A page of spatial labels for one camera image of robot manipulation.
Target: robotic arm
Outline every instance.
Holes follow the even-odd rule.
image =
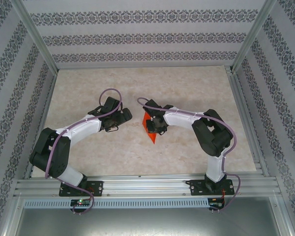
[[[105,117],[95,118],[99,115],[107,114],[112,111],[118,106],[118,104],[118,100],[108,97],[104,106],[95,108],[93,111],[88,112],[83,119],[81,119],[86,122],[76,125],[60,137],[55,147],[53,159],[48,170],[51,177],[61,179],[73,186],[78,186],[83,189],[86,188],[87,177],[68,165],[70,148],[85,137],[98,133],[102,130],[105,130],[106,132],[117,131],[119,125],[131,120],[132,115],[129,109],[123,109],[122,103],[119,111],[115,111]],[[54,145],[58,135],[68,127],[69,126],[66,126],[56,130],[45,128],[41,132],[30,156],[30,163],[42,171],[46,171],[51,147]]]
[[[155,101],[149,100],[145,105],[155,108],[162,108]],[[206,187],[210,192],[218,189],[219,184],[226,178],[222,171],[223,155],[231,144],[233,135],[222,124],[197,117],[195,115],[187,115],[180,112],[178,108],[166,105],[163,109],[175,111],[158,111],[143,107],[143,109],[151,116],[151,120],[147,120],[147,129],[149,133],[158,133],[163,135],[167,131],[169,125],[176,125],[186,129],[193,130],[199,141],[201,148],[208,154],[207,171],[206,171]],[[198,114],[221,119],[215,110],[199,112]]]

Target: patterned wallpaper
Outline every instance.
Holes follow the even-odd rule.
[[[0,222],[28,159],[53,75],[8,0],[0,0]]]
[[[231,65],[263,3],[24,1],[59,68]]]
[[[237,72],[295,228],[295,0],[279,0]]]

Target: cable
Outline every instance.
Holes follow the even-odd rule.
[[[104,94],[105,92],[107,92],[107,91],[110,91],[110,90],[116,91],[116,92],[118,93],[118,95],[119,95],[119,103],[118,103],[117,107],[116,107],[115,109],[113,109],[112,111],[106,113],[106,114],[99,115],[99,116],[96,116],[96,117],[92,117],[92,118],[89,118],[89,119],[82,119],[82,120],[80,120],[80,121],[78,121],[78,122],[72,124],[71,126],[69,126],[68,128],[66,128],[64,131],[62,131],[62,132],[58,135],[58,137],[56,138],[56,140],[55,140],[55,142],[54,142],[54,144],[53,144],[53,147],[52,147],[52,149],[51,149],[51,151],[50,151],[49,159],[48,159],[47,167],[46,167],[46,171],[45,171],[45,178],[48,178],[48,177],[49,177],[49,175],[48,175],[48,173],[49,173],[49,168],[50,168],[50,165],[51,165],[51,162],[52,162],[52,159],[53,159],[53,155],[54,155],[54,151],[55,151],[55,148],[56,148],[56,146],[57,146],[57,143],[58,143],[59,139],[60,139],[60,138],[66,133],[66,132],[68,132],[70,129],[74,128],[74,127],[77,126],[78,124],[81,124],[81,123],[84,123],[84,122],[87,122],[87,121],[90,121],[90,120],[94,120],[94,119],[97,119],[97,118],[101,118],[101,117],[109,116],[110,114],[114,113],[115,111],[117,111],[117,110],[119,109],[119,107],[121,106],[121,103],[122,103],[122,96],[121,96],[121,93],[120,93],[117,89],[115,89],[115,88],[108,88],[108,89],[104,90],[104,91],[100,94],[100,96],[99,96],[99,100],[98,100],[99,105],[101,105],[101,98],[102,98],[103,94]],[[74,185],[72,185],[72,184],[70,184],[70,183],[64,182],[63,180],[61,180],[61,179],[59,179],[59,178],[56,178],[56,179],[59,180],[60,182],[64,183],[65,185],[68,185],[69,187],[72,187],[72,188],[78,189],[78,190],[83,191],[83,192],[85,192],[85,193],[87,193],[87,194],[90,195],[90,198],[92,199],[92,204],[91,204],[90,207],[87,208],[85,211],[78,213],[79,215],[81,215],[81,214],[85,214],[85,213],[87,213],[89,210],[92,209],[92,207],[94,206],[94,201],[95,201],[95,199],[94,199],[94,196],[93,196],[93,194],[92,194],[91,192],[89,192],[89,191],[87,191],[87,190],[85,190],[85,189],[79,188],[79,187],[77,187],[77,186],[74,186]],[[77,213],[77,212],[74,211],[75,207],[76,207],[76,205],[75,205],[75,206],[73,207],[73,209],[72,209],[73,214],[76,214],[76,213]]]
[[[229,201],[229,203],[228,203],[225,207],[223,207],[223,209],[221,209],[220,211],[223,211],[224,209],[226,209],[226,208],[230,205],[230,203],[232,203],[233,200],[235,199],[236,195],[238,194],[238,191],[239,191],[239,189],[240,189],[240,184],[241,184],[241,182],[240,182],[240,177],[239,177],[238,175],[236,175],[236,174],[229,174],[229,173],[225,172],[225,169],[224,169],[226,155],[227,155],[228,153],[230,153],[232,150],[234,150],[234,148],[235,148],[235,146],[236,146],[236,144],[237,144],[237,137],[236,137],[236,134],[235,134],[235,132],[233,131],[233,129],[232,129],[229,125],[227,125],[225,122],[223,122],[223,121],[221,121],[221,120],[219,120],[219,119],[217,119],[217,118],[214,118],[214,117],[209,117],[209,116],[206,116],[206,115],[202,115],[202,114],[198,114],[198,113],[194,113],[194,112],[189,112],[189,111],[184,111],[184,110],[180,110],[180,109],[175,110],[175,109],[164,109],[164,108],[151,107],[151,106],[147,106],[147,105],[143,104],[142,102],[140,102],[141,99],[142,99],[142,100],[145,100],[145,101],[149,101],[149,100],[148,100],[147,98],[145,98],[145,97],[139,97],[139,98],[137,99],[137,102],[138,102],[141,106],[143,106],[143,107],[146,107],[146,108],[149,108],[149,109],[153,109],[153,110],[162,111],[162,112],[176,112],[176,113],[182,113],[182,114],[186,114],[186,115],[192,115],[192,116],[196,116],[196,117],[201,117],[201,118],[210,119],[210,120],[213,120],[213,121],[216,121],[216,122],[220,123],[221,125],[223,125],[224,127],[226,127],[226,128],[228,129],[228,131],[231,132],[231,134],[233,135],[233,138],[234,138],[234,143],[233,143],[233,145],[231,146],[231,148],[228,149],[228,150],[224,153],[224,155],[223,155],[223,159],[222,159],[222,172],[223,172],[224,174],[228,175],[228,176],[235,176],[235,177],[237,177],[237,178],[238,178],[238,187],[237,187],[237,189],[236,189],[236,191],[235,191],[235,193],[234,193],[232,199],[231,199],[231,200]]]

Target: black mounting plate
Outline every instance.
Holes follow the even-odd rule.
[[[94,197],[101,197],[103,193],[103,181],[87,181],[86,190],[90,191]],[[89,194],[71,188],[64,183],[61,183],[59,190],[60,197],[89,197]]]
[[[186,181],[186,184],[190,185],[191,196],[208,196],[208,195],[222,195],[222,191],[225,191],[225,195],[234,195],[234,186],[231,179],[224,179],[218,189],[211,192],[206,187],[206,181],[204,179],[192,179]]]

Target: enclosure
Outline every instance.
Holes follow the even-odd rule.
[[[103,181],[73,215],[77,198],[29,158],[45,127],[82,119],[107,88],[132,119],[70,149]],[[214,109],[234,129],[232,206],[211,213],[220,196],[191,194],[206,153],[181,127],[154,144],[138,97]],[[0,235],[46,234],[295,235],[295,0],[0,0]]]

